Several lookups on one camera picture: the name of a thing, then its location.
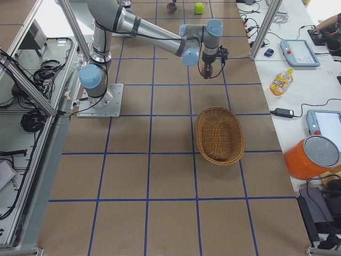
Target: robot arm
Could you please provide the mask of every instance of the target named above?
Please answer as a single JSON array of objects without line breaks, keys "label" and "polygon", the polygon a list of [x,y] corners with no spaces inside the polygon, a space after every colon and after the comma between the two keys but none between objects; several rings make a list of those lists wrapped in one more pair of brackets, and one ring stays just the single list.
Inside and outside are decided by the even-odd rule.
[{"label": "robot arm", "polygon": [[217,19],[204,26],[182,25],[178,36],[127,12],[116,0],[88,0],[87,4],[96,23],[91,49],[91,58],[96,63],[110,62],[111,33],[129,34],[151,43],[181,57],[187,66],[198,63],[203,43],[204,67],[200,73],[205,79],[212,76],[211,65],[216,58],[221,57],[225,63],[228,57],[227,49],[219,45],[223,24]]}]

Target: small object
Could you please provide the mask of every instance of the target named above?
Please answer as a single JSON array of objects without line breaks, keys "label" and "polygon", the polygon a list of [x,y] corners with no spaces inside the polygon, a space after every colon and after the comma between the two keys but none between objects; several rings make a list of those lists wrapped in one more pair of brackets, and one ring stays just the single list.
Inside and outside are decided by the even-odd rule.
[{"label": "small object", "polygon": [[286,151],[284,158],[292,177],[307,180],[330,171],[338,163],[340,153],[330,139],[312,135]]},{"label": "small object", "polygon": [[271,57],[273,53],[274,53],[274,50],[269,48],[266,50],[266,52],[264,52],[264,56]]},{"label": "small object", "polygon": [[294,70],[289,68],[286,72],[277,74],[270,84],[270,91],[276,96],[283,95],[294,80],[292,75],[293,72]]},{"label": "small object", "polygon": [[242,157],[244,143],[240,122],[228,109],[210,107],[198,116],[197,145],[204,159],[231,165]]},{"label": "small object", "polygon": [[202,3],[196,3],[194,6],[194,12],[196,14],[203,14],[204,12],[204,5]]},{"label": "small object", "polygon": [[213,67],[211,65],[202,64],[200,74],[204,79],[212,77]]},{"label": "small object", "polygon": [[284,109],[284,108],[276,108],[273,111],[270,111],[272,115],[280,116],[280,117],[286,117],[286,118],[293,118],[294,111],[290,109]]},{"label": "small object", "polygon": [[176,0],[173,0],[172,3],[168,3],[166,6],[166,10],[168,13],[174,13],[176,11]]},{"label": "small object", "polygon": [[22,116],[20,125],[27,132],[37,132],[44,127],[45,121],[46,116],[34,109]]}]

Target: orange container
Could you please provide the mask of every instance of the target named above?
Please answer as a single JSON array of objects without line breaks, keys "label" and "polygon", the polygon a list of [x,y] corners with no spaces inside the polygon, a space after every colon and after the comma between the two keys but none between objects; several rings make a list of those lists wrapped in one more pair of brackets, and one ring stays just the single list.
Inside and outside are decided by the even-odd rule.
[{"label": "orange container", "polygon": [[331,140],[313,135],[286,151],[284,158],[291,176],[307,180],[330,171],[338,163],[340,153]]}]

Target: plastic bottle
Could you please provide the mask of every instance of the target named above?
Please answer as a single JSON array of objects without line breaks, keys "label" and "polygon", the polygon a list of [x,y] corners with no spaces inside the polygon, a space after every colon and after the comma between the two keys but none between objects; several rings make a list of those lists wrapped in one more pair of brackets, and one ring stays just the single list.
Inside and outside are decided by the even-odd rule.
[{"label": "plastic bottle", "polygon": [[293,71],[292,68],[289,68],[286,72],[277,74],[270,84],[270,91],[276,96],[284,94],[294,80],[292,75]]}]

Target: floor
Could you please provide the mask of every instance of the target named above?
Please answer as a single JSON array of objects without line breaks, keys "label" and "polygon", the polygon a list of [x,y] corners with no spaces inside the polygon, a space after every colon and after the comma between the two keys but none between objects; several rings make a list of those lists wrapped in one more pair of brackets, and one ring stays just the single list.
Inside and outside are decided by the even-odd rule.
[{"label": "floor", "polygon": [[[132,8],[176,34],[184,23],[222,20],[224,72],[203,80],[163,50],[113,38],[109,82],[125,84],[121,116],[72,118],[38,241],[44,255],[305,255],[307,234],[236,3],[204,2],[196,15],[194,2],[178,0],[174,14],[157,0]],[[220,68],[216,61],[214,73]],[[198,152],[195,123],[211,106],[240,120],[245,153],[234,165]]]}]

